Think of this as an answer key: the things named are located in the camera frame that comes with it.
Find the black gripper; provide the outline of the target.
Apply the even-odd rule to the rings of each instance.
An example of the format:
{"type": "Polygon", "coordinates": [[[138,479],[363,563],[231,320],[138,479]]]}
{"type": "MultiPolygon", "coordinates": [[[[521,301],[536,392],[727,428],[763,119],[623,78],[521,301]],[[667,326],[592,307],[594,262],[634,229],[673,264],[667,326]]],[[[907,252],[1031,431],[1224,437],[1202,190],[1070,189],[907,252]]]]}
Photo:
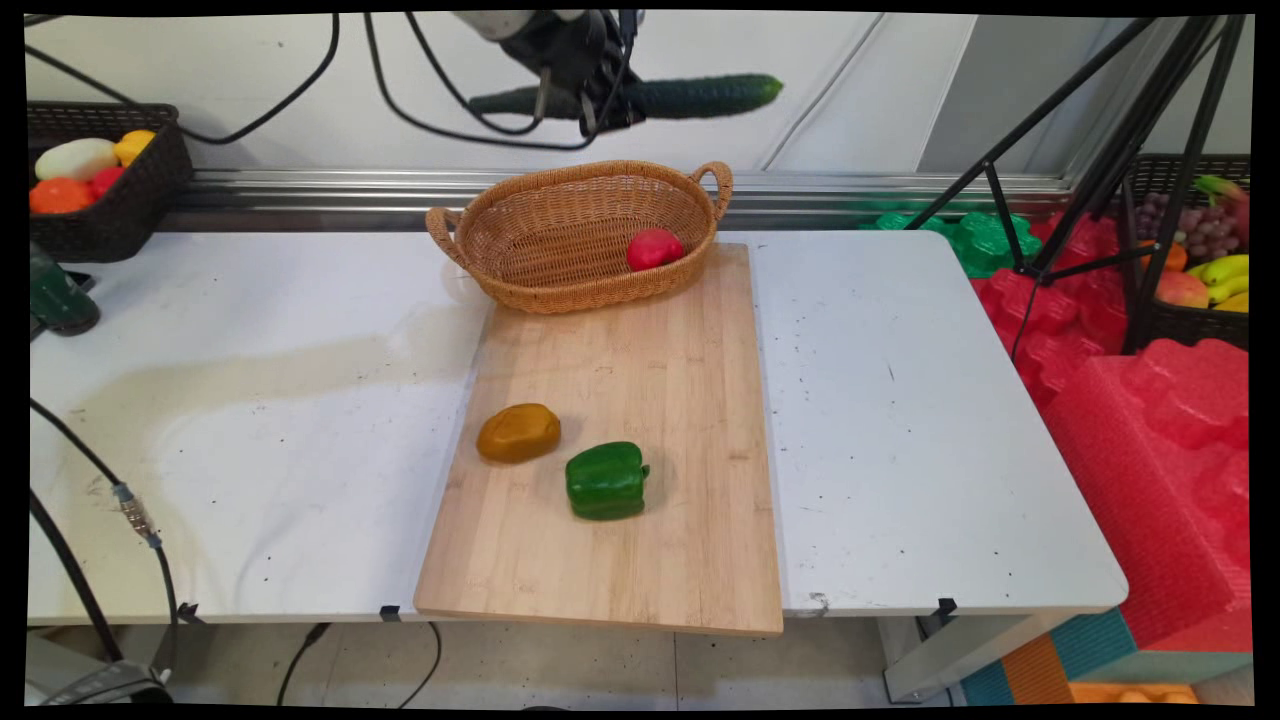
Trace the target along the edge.
{"type": "Polygon", "coordinates": [[[580,102],[584,138],[627,129],[646,119],[632,91],[640,78],[630,53],[641,12],[534,12],[499,47],[532,73],[580,102]]]}

